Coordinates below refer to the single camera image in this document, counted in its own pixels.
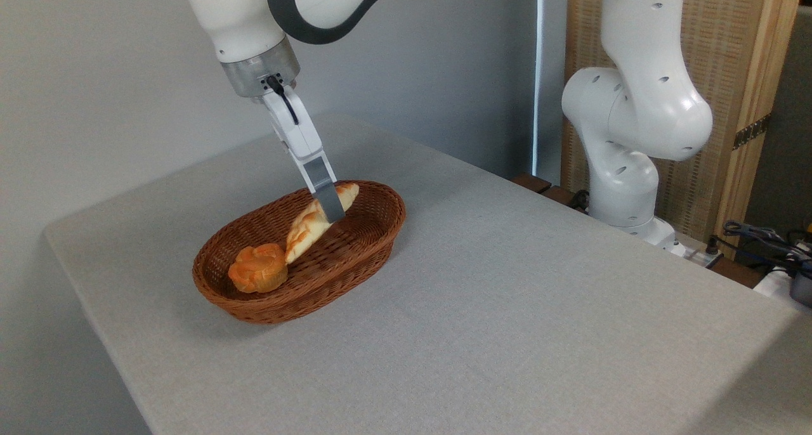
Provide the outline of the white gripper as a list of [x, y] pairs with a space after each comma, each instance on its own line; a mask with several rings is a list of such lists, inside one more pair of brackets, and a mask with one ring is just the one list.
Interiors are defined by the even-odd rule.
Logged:
[[323, 155], [322, 140], [304, 103], [290, 86], [268, 86], [262, 97], [270, 116], [273, 130], [293, 160], [304, 164], [304, 178], [313, 198], [319, 201], [327, 222], [336, 223], [345, 216], [337, 195], [336, 175], [327, 157]]

